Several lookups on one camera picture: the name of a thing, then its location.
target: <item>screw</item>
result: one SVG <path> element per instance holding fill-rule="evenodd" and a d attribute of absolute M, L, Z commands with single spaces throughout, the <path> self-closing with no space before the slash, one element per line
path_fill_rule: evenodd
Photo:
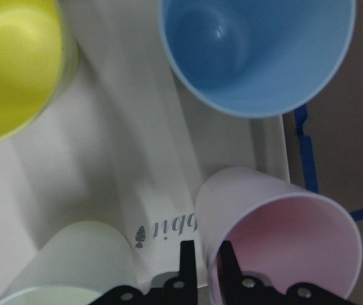
<path fill-rule="evenodd" d="M 253 288 L 256 286 L 256 282 L 251 278 L 245 278 L 242 281 L 242 286 L 246 288 Z"/>
<path fill-rule="evenodd" d="M 173 288 L 182 289 L 184 287 L 184 281 L 176 281 L 173 283 Z"/>
<path fill-rule="evenodd" d="M 125 294 L 123 294 L 121 296 L 121 300 L 126 302 L 126 301 L 130 301 L 133 299 L 133 294 L 131 292 L 126 292 Z"/>
<path fill-rule="evenodd" d="M 300 287 L 300 288 L 297 290 L 297 294 L 299 295 L 299 297 L 304 297 L 304 298 L 306 298 L 306 299 L 309 299 L 309 298 L 311 298 L 311 296 L 312 296 L 311 291 L 309 291 L 309 289 L 304 288 L 304 287 Z"/>

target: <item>white cup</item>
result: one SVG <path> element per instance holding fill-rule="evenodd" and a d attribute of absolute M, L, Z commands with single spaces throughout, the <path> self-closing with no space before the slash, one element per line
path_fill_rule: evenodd
<path fill-rule="evenodd" d="M 86 305 L 119 285 L 136 286 L 125 237 L 101 222 L 76 222 L 50 239 L 0 305 Z"/>

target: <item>pink cup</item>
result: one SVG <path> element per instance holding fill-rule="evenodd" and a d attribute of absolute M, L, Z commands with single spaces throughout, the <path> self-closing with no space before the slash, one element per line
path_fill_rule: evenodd
<path fill-rule="evenodd" d="M 210 177 L 196 203 L 213 304 L 222 304 L 216 256 L 230 240 L 242 271 L 269 277 L 282 293 L 309 282 L 346 298 L 362 264 L 362 242 L 339 204 L 248 168 Z"/>

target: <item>printed logo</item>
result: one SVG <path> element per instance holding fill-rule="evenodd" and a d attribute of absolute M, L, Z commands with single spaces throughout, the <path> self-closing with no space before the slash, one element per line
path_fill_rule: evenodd
<path fill-rule="evenodd" d="M 182 215 L 175 217 L 172 220 L 164 220 L 161 223 L 155 222 L 152 227 L 152 239 L 163 237 L 163 240 L 168 240 L 170 233 L 177 233 L 177 236 L 182 235 L 186 230 L 192 230 L 195 232 L 197 230 L 197 221 L 195 219 L 194 213 L 188 215 Z M 135 248 L 143 248 L 143 242 L 146 241 L 145 227 L 140 226 L 135 235 L 136 245 Z"/>

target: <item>cup rim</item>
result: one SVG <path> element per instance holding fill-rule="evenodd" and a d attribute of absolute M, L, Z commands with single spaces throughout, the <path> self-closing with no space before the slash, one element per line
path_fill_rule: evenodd
<path fill-rule="evenodd" d="M 37 285 L 29 288 L 25 288 L 16 292 L 13 292 L 10 295 L 7 295 L 6 297 L 2 297 L 0 299 L 0 305 L 8 305 L 8 302 L 12 301 L 14 298 L 19 297 L 21 295 L 29 294 L 31 292 L 43 290 L 43 289 L 49 289 L 49 288 L 74 288 L 78 290 L 87 290 L 89 292 L 95 292 L 96 294 L 102 295 L 103 292 L 86 286 L 81 285 L 68 285 L 68 284 L 45 284 L 45 285 Z"/>
<path fill-rule="evenodd" d="M 273 203 L 276 201 L 280 201 L 280 200 L 284 200 L 284 199 L 288 199 L 288 198 L 311 198 L 311 199 L 318 199 L 323 201 L 324 203 L 327 203 L 328 205 L 330 205 L 331 207 L 337 209 L 339 212 L 341 212 L 341 214 L 344 216 L 344 218 L 348 221 L 348 223 L 350 224 L 350 228 L 352 229 L 353 233 L 355 234 L 355 237 L 357 239 L 357 255 L 358 255 L 358 262 L 357 262 L 357 266 L 355 268 L 355 275 L 352 279 L 352 284 L 350 285 L 350 288 L 348 289 L 348 291 L 346 292 L 346 295 L 344 295 L 345 298 L 349 297 L 349 295 L 351 294 L 355 284 L 357 283 L 358 277 L 360 275 L 360 270 L 362 268 L 362 260 L 363 260 L 363 244 L 362 244 L 362 237 L 360 235 L 359 229 L 357 227 L 356 222 L 352 219 L 351 215 L 348 213 L 347 210 L 345 210 L 343 208 L 343 206 L 341 206 L 339 203 L 335 202 L 334 200 L 325 197 L 323 195 L 320 194 L 316 194 L 316 193 L 311 193 L 311 192 L 301 192 L 301 191 L 296 191 L 296 192 L 290 192 L 290 193 L 286 193 L 286 194 L 281 194 L 281 195 L 277 195 L 277 196 L 273 196 L 270 198 L 267 198 L 251 207 L 249 207 L 248 209 L 246 209 L 240 217 L 236 218 L 234 220 L 233 223 L 231 223 L 231 225 L 229 225 L 229 227 L 226 228 L 226 230 L 224 230 L 223 234 L 220 235 L 221 238 L 217 241 L 216 244 L 216 248 L 215 250 L 210 253 L 209 258 L 210 260 L 206 262 L 206 265 L 208 267 L 208 288 L 209 288 L 209 297 L 211 300 L 212 304 L 216 304 L 216 301 L 214 299 L 214 286 L 213 286 L 213 268 L 214 265 L 216 263 L 216 256 L 218 254 L 218 250 L 221 247 L 222 242 L 224 241 L 224 239 L 228 236 L 229 232 L 231 232 L 231 230 L 238 224 L 240 223 L 240 221 L 242 221 L 245 217 L 247 217 L 250 213 L 254 212 L 255 210 L 259 209 L 262 206 L 265 206 L 269 203 Z"/>

